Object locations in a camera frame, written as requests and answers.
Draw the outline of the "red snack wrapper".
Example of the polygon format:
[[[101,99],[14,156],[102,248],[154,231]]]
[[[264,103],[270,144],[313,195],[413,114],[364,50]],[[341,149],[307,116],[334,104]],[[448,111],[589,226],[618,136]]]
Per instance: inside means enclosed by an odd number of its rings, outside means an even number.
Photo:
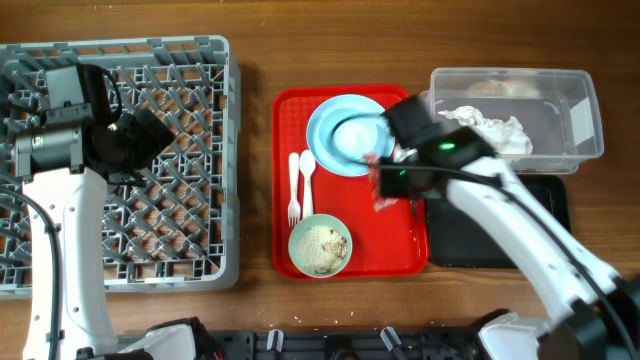
[[[364,156],[364,161],[368,166],[367,177],[369,184],[371,185],[373,209],[376,212],[384,211],[385,209],[395,205],[398,202],[398,199],[396,198],[383,197],[381,194],[381,175],[380,170],[377,168],[377,165],[382,165],[383,160],[386,160],[386,157],[379,157],[373,153]]]

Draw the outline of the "green bowl with rice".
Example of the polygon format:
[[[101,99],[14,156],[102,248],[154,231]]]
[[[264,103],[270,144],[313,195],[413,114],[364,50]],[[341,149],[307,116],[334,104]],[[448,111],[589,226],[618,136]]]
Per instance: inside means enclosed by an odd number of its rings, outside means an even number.
[[[336,276],[349,263],[353,240],[342,221],[326,214],[301,220],[291,231],[288,254],[304,275],[323,279]]]

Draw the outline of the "white napkin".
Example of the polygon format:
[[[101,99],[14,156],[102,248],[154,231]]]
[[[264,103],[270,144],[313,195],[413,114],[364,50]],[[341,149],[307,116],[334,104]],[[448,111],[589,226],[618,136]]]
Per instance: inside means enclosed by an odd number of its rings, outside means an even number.
[[[472,106],[460,106],[452,111],[442,110],[438,114],[448,120],[455,120],[460,126],[472,128],[500,154],[530,155],[533,152],[532,141],[515,116],[510,116],[506,121],[486,118]]]

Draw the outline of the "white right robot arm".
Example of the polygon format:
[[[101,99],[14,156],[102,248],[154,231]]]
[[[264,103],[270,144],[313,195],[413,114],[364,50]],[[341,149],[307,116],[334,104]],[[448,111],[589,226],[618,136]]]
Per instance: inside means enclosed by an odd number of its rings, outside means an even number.
[[[489,358],[638,358],[638,279],[624,279],[578,242],[473,129],[434,120],[417,96],[381,116],[398,144],[417,152],[377,162],[392,196],[438,191],[497,243],[546,309],[544,320],[506,312],[482,325]]]

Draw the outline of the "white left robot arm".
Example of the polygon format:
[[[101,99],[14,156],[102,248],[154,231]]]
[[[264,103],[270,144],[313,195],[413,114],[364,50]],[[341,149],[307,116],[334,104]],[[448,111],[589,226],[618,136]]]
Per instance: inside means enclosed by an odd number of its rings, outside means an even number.
[[[101,231],[111,185],[140,186],[138,170],[174,134],[148,109],[113,107],[105,69],[75,64],[45,74],[51,107],[14,141],[31,234],[32,299],[26,359],[218,359],[196,317],[161,323],[120,349],[104,286]]]

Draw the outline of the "grey dishwasher rack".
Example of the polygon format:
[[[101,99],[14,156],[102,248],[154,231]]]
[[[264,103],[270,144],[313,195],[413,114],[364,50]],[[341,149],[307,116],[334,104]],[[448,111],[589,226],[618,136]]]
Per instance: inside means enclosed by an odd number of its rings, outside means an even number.
[[[102,221],[109,292],[224,290],[239,277],[237,142],[241,71],[219,35],[6,44],[1,49],[1,182],[17,188],[14,135],[49,107],[47,70],[108,70],[114,107],[146,108],[175,135],[139,173],[110,190]]]

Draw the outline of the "light blue bowl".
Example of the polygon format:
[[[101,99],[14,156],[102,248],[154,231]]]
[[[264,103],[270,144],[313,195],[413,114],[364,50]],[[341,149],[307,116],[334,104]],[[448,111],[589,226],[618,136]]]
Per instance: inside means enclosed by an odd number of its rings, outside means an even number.
[[[369,155],[389,156],[394,137],[380,114],[360,113],[339,120],[330,131],[329,144],[336,157],[364,162]]]

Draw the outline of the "red plastic tray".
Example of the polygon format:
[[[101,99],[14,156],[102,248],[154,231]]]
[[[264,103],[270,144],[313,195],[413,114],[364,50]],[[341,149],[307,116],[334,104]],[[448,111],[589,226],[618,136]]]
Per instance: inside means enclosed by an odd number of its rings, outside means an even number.
[[[280,93],[272,104],[272,256],[285,277],[308,277],[293,264],[288,250],[292,228],[288,223],[290,201],[288,157],[307,148],[306,128],[314,110],[333,96],[366,96],[383,108],[406,98],[406,90],[395,85],[350,85],[292,88]],[[318,166],[312,176],[314,211],[336,217],[353,239],[346,267],[335,277],[374,278],[409,276],[424,268],[428,260],[427,224],[422,203],[417,209],[407,200],[376,211],[373,185],[366,176],[339,177]]]

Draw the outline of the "light blue plate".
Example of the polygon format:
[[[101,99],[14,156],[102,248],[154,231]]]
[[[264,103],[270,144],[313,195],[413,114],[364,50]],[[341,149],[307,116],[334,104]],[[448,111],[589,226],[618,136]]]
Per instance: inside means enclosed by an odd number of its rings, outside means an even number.
[[[344,161],[336,157],[329,144],[334,125],[347,116],[360,113],[382,114],[384,108],[376,101],[361,95],[347,94],[332,97],[319,105],[307,125],[307,144],[316,161],[329,172],[342,177],[360,177],[368,168],[359,162]]]

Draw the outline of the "black plastic tray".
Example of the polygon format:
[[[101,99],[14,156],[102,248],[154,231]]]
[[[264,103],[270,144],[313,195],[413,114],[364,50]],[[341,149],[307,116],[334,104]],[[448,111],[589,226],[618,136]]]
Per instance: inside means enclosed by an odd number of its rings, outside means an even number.
[[[520,175],[532,195],[571,231],[566,188],[552,175]],[[517,266],[472,219],[436,195],[425,204],[430,261],[441,267],[502,268]]]

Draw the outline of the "white plastic spoon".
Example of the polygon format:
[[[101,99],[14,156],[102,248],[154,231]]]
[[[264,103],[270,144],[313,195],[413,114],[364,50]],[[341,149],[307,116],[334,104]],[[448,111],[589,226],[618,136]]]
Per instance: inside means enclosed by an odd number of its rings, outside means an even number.
[[[299,168],[303,175],[303,208],[302,218],[313,214],[312,175],[316,169],[316,160],[310,150],[304,150],[300,155]]]

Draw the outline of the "white plastic fork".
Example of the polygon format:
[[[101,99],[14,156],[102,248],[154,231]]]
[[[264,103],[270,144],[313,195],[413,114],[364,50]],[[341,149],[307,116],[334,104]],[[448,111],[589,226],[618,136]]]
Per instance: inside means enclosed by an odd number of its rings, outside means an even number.
[[[299,161],[300,155],[292,152],[288,157],[288,173],[290,185],[290,201],[287,208],[288,223],[290,227],[295,227],[300,221],[301,207],[298,201],[298,182],[299,182]]]

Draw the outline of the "clear plastic bin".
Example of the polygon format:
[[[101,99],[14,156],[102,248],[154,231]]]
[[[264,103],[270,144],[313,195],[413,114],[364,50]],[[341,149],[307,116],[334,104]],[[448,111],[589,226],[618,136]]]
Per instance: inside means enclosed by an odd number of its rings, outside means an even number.
[[[421,97],[437,120],[460,107],[518,120],[532,150],[503,155],[518,173],[570,174],[604,152],[594,85],[582,70],[438,68]]]

